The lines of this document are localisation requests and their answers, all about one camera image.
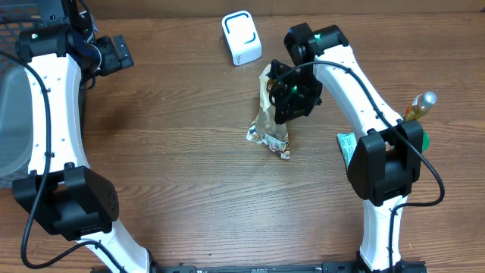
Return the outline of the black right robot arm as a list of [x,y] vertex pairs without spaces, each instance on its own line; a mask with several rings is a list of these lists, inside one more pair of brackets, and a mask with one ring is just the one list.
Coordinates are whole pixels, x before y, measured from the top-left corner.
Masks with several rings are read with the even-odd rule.
[[293,66],[272,61],[269,102],[274,121],[307,116],[328,90],[350,123],[346,175],[364,207],[364,233],[354,262],[324,262],[324,272],[425,272],[399,252],[404,205],[421,172],[423,130],[404,121],[380,97],[356,61],[342,30],[290,27],[283,41]]

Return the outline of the light blue wipes pack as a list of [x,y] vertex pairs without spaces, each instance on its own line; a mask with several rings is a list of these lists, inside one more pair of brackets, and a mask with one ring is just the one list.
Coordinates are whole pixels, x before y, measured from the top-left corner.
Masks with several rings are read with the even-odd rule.
[[357,146],[357,141],[354,133],[338,133],[337,142],[339,143],[340,150],[343,154],[344,162],[346,167],[349,167],[349,163],[352,160],[355,148]]

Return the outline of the green lid jar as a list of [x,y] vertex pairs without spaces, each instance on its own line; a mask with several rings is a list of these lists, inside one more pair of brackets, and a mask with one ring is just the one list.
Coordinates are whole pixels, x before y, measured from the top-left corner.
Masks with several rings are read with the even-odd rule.
[[426,151],[430,145],[430,138],[426,131],[423,131],[422,151]]

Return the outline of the brown snack packet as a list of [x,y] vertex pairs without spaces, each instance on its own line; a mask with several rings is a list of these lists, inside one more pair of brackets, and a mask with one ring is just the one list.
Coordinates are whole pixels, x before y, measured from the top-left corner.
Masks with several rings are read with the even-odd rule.
[[246,139],[249,142],[264,144],[282,159],[290,159],[288,130],[285,124],[276,124],[276,108],[270,103],[269,89],[273,80],[269,77],[271,64],[259,76],[259,111],[251,123]]

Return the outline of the yellow bottle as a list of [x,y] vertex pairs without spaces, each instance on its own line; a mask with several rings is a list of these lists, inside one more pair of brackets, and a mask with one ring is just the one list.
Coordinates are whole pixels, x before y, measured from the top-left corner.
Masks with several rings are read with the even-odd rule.
[[425,92],[418,95],[405,110],[402,116],[403,120],[408,122],[422,118],[436,102],[437,95],[434,92]]

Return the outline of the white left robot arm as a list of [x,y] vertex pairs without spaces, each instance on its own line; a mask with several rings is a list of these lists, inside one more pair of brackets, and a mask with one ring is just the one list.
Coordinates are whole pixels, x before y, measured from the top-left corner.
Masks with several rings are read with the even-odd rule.
[[29,223],[86,247],[109,272],[158,272],[152,254],[122,224],[116,189],[94,172],[82,141],[80,91],[133,66],[122,36],[96,36],[82,1],[40,1],[39,19],[21,32],[14,61],[29,81],[33,147],[28,175],[13,182]]

